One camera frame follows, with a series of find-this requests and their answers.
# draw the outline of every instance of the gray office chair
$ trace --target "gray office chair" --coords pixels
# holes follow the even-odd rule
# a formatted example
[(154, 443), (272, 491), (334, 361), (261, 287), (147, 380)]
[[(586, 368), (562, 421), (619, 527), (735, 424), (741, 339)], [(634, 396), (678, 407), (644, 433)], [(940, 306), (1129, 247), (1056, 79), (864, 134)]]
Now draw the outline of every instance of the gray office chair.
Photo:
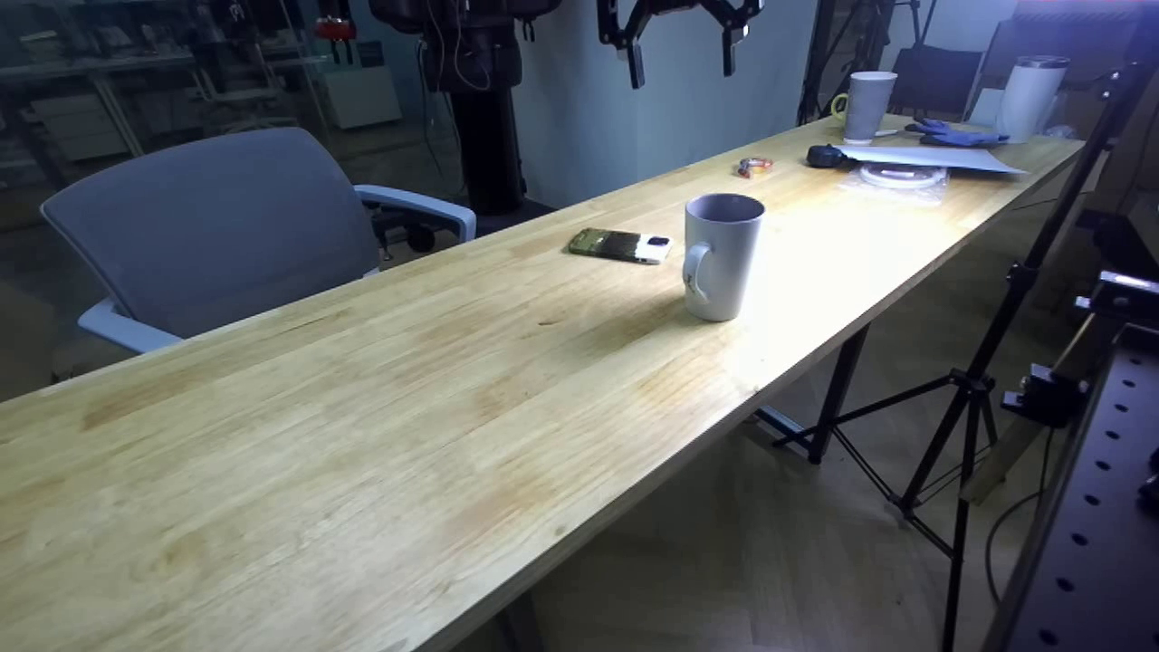
[(92, 263), (107, 299), (81, 325), (160, 352), (381, 269), (365, 205), (450, 225), (474, 213), (433, 197), (353, 184), (298, 126), (162, 148), (92, 175), (39, 213)]

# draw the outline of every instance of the wooden surface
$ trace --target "wooden surface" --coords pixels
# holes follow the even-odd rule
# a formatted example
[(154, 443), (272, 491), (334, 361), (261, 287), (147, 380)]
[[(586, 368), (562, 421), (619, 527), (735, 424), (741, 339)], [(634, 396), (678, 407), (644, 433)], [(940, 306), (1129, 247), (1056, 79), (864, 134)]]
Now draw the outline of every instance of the wooden surface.
[[(0, 407), (0, 648), (415, 648), (640, 484), (1029, 193), (895, 197), (800, 165), (835, 126)], [(772, 155), (762, 180), (741, 155)], [(764, 200), (729, 325), (660, 269), (564, 257), (585, 225), (680, 236)]]

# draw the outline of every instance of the metal tripod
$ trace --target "metal tripod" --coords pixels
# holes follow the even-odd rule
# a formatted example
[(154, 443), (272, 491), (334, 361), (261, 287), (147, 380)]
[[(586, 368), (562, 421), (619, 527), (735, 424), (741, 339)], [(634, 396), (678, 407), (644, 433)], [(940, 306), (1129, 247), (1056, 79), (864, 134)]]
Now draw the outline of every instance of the metal tripod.
[[(1108, 141), (1125, 131), (1128, 114), (1134, 111), (1134, 104), (1150, 82), (1150, 71), (1154, 69), (1144, 69), (1144, 66), (1129, 66), (1128, 71), (1112, 76), (1112, 91), (1106, 91), (1108, 104), (1106, 104), (1100, 120), (1096, 123), (1086, 145), (1080, 148), (1073, 175), (1064, 176), (1059, 205), (1051, 209), (1032, 251), (1027, 253), (1027, 262), (1012, 269), (1003, 305), (997, 306), (997, 315), (994, 315), (994, 322), (989, 322), (989, 331), (986, 331), (986, 338), (965, 372), (953, 368), (945, 376), (916, 382), (916, 387), (899, 391), (890, 398), (841, 413), (853, 372), (860, 367), (860, 352), (866, 349), (870, 331), (864, 331), (836, 356), (836, 368), (835, 368), (835, 380), (829, 380), (829, 391), (825, 391), (825, 402), (823, 402), (814, 428), (799, 428), (795, 421), (780, 417), (774, 409), (759, 409), (759, 417), (764, 424), (772, 424), (782, 433), (782, 443), (803, 446), (812, 462), (818, 462), (825, 455), (829, 438), (836, 438), (849, 448), (849, 455), (866, 471), (866, 479), (885, 491), (885, 500), (895, 503), (902, 510), (902, 518), (919, 537), (929, 537), (941, 554), (951, 554), (951, 591), (945, 591), (945, 619), (941, 619), (941, 648), (945, 652), (957, 641), (957, 608), (959, 608), (965, 551), (966, 551), (966, 526), (970, 526), (970, 503), (966, 503), (965, 488), (975, 479), (978, 428), (986, 428), (986, 433), (997, 438), (997, 421), (994, 421), (994, 402), (989, 402), (989, 396), (994, 396), (989, 361), (999, 352), (1006, 331), (1015, 325), (1015, 315), (1027, 305), (1059, 233), (1070, 225), (1070, 213), (1080, 204), (1090, 171), (1098, 165), (1100, 152), (1108, 148)], [(841, 424), (881, 413), (889, 407), (911, 402), (911, 398), (940, 391), (940, 387), (953, 387), (953, 402), (951, 402), (940, 430), (931, 433), (913, 479), (907, 483), (902, 491), (895, 491), (877, 473), (877, 466), (853, 446), (853, 438), (841, 430)], [(945, 543), (916, 515), (916, 507), (919, 507), (919, 491), (929, 488), (929, 479), (931, 479), (940, 455), (945, 452), (945, 443), (953, 438), (953, 430), (959, 428), (965, 417), (966, 417), (966, 430), (965, 430), (965, 448), (959, 448), (959, 495), (957, 495), (953, 537)]]

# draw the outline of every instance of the floor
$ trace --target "floor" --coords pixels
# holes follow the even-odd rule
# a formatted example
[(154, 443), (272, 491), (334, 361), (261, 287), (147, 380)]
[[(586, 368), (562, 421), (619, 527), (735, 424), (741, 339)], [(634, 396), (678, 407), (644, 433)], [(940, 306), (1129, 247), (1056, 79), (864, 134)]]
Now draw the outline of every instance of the floor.
[[(362, 165), (353, 176), (391, 180), (354, 145), (345, 162)], [(411, 189), (426, 176), (442, 180), (434, 158), (426, 165), (427, 175), (415, 175)], [(1003, 228), (877, 317), (853, 402), (965, 367), (1003, 298), (1006, 263), (1017, 262), (1046, 205), (1012, 209)], [(1012, 387), (1027, 361), (1056, 357), (1076, 325), (1062, 294), (1080, 269), (1056, 263), (1051, 276), (1056, 282), (1042, 287), (1056, 289), (1038, 294), (994, 367), (999, 387)], [(96, 279), (51, 233), (0, 233), (0, 398), (122, 357), (74, 325), (96, 298)], [(835, 356), (786, 382), (780, 407), (807, 417), (829, 367)], [(860, 421), (849, 433), (902, 484), (941, 409), (945, 391)], [(982, 648), (994, 619), (986, 531), (1006, 503), (1038, 488), (1039, 466), (1038, 455), (1021, 460), (1017, 473), (975, 510), (959, 648)], [(940, 527), (953, 515), (951, 483), (919, 507)], [(1021, 510), (997, 537), (999, 583), (1017, 559), (1029, 515)], [(940, 648), (945, 568), (935, 548), (899, 526), (844, 448), (835, 446), (829, 460), (812, 466), (799, 452), (772, 448), (762, 428), (748, 424), (546, 573), (529, 596), (550, 652), (925, 652)], [(454, 625), (439, 648), (504, 648), (502, 624)]]

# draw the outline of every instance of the phone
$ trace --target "phone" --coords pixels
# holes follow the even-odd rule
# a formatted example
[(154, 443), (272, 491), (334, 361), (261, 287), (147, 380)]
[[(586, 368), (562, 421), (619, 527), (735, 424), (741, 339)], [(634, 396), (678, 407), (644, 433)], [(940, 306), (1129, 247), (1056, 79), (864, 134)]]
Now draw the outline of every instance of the phone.
[(668, 236), (585, 228), (568, 240), (564, 251), (579, 257), (660, 263), (668, 247), (672, 247)]

